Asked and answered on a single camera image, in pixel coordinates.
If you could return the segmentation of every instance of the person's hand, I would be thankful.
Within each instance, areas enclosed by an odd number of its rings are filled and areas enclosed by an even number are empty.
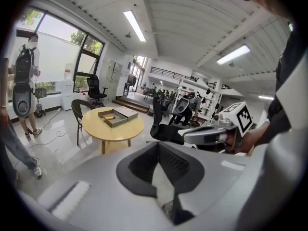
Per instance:
[[[4,129],[9,127],[9,116],[6,108],[0,108],[0,123]]]
[[[243,152],[248,153],[254,144],[260,138],[260,134],[256,129],[249,130],[243,137],[240,147],[235,149],[235,153]],[[234,131],[227,133],[226,144],[232,146],[234,142]]]

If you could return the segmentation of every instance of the ceiling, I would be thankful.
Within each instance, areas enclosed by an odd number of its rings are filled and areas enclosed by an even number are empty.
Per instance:
[[[290,34],[287,21],[243,0],[69,0],[126,48],[219,77],[242,95],[275,91],[275,69]],[[133,10],[146,42],[123,15]],[[132,38],[125,35],[131,32]],[[247,44],[250,53],[216,60]]]

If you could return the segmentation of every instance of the sneaker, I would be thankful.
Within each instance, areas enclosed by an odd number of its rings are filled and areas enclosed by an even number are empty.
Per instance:
[[[42,177],[42,170],[40,169],[40,167],[36,167],[32,171],[37,179],[40,179]]]
[[[25,133],[25,136],[26,136],[26,138],[27,138],[27,140],[28,140],[28,141],[30,141],[30,140],[31,140],[31,136],[30,136],[30,134],[29,134],[29,133]]]
[[[34,138],[36,138],[42,131],[43,129],[41,128],[37,128],[35,131],[33,131]]]

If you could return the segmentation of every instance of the table leg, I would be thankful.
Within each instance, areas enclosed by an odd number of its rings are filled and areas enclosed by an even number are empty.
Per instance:
[[[105,154],[106,150],[106,141],[102,141],[101,154]]]

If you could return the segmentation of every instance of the jeans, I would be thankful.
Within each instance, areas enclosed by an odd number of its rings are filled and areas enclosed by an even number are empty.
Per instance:
[[[23,162],[28,169],[33,170],[36,168],[36,160],[30,156],[24,145],[21,143],[9,119],[9,126],[7,129],[0,124],[0,140],[6,148],[16,157],[19,161]]]
[[[4,144],[0,140],[0,158],[1,158],[1,166],[3,167],[4,172],[6,173],[9,182],[13,185],[15,184],[16,180],[16,170],[13,168],[9,157],[6,153],[6,149],[4,147]]]
[[[182,125],[186,126],[190,120],[190,118],[192,117],[193,113],[192,111],[189,109],[189,107],[187,107],[182,113],[181,115],[183,115],[185,117],[185,120],[183,121]],[[177,115],[177,118],[175,119],[174,123],[175,124],[179,124],[179,122],[181,121],[182,117]]]

